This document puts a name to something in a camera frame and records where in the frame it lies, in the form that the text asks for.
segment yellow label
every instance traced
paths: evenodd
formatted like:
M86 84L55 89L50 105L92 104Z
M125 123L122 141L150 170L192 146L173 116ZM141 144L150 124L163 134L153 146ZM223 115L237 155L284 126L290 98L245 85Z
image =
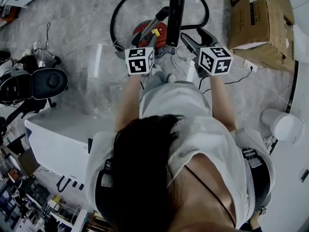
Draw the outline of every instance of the yellow label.
M151 30L151 33L156 34L156 36L160 36L158 29Z

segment hand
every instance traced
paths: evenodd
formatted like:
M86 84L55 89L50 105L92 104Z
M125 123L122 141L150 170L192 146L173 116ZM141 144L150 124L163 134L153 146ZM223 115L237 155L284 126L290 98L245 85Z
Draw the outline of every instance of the hand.
M256 211L256 213L250 218L250 221L251 221L251 219L252 220L258 220L260 215L261 215L261 210Z

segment power outlet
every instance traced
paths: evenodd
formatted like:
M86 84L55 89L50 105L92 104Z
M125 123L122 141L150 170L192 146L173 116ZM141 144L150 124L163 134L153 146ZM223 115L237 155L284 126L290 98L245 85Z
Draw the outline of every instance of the power outlet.
M251 67L252 67L252 71L253 72L257 72L257 65L256 64L253 64L252 62L250 62L249 60L245 60L245 67L246 68L249 68L249 69L251 69Z

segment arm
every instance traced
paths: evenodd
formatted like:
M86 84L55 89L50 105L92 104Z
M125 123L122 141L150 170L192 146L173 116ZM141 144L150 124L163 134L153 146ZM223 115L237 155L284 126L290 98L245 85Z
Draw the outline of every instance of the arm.
M254 232L259 232L259 231L262 231L261 230L261 226L259 225L257 219L259 218L261 214L261 211L258 210L253 216L252 218L250 218L249 222L250 222L250 226L252 228L252 231Z
M228 131L236 130L234 108L229 100L224 82L219 76L210 76L212 96L212 116L219 120Z
M140 77L141 75L132 75L129 77L116 116L115 132L126 127L134 119L139 118Z

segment white t-shirt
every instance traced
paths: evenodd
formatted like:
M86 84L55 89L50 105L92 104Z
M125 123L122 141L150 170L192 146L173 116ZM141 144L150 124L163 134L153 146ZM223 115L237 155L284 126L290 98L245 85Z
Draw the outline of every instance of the white t-shirt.
M211 115L205 97L190 84L165 84L149 91L142 99L140 117L154 115L183 115L176 126L179 139L171 146L169 164L176 176L193 155L205 154L216 166L235 205L236 228L239 229L253 214L255 206L251 171L240 148L251 147L263 157L270 172L270 190L274 185L274 167L259 132L240 129L229 133ZM112 158L112 141L116 133L99 132L95 135L87 167L85 183L88 200L96 208L95 186L105 160ZM109 179L102 180L110 186Z

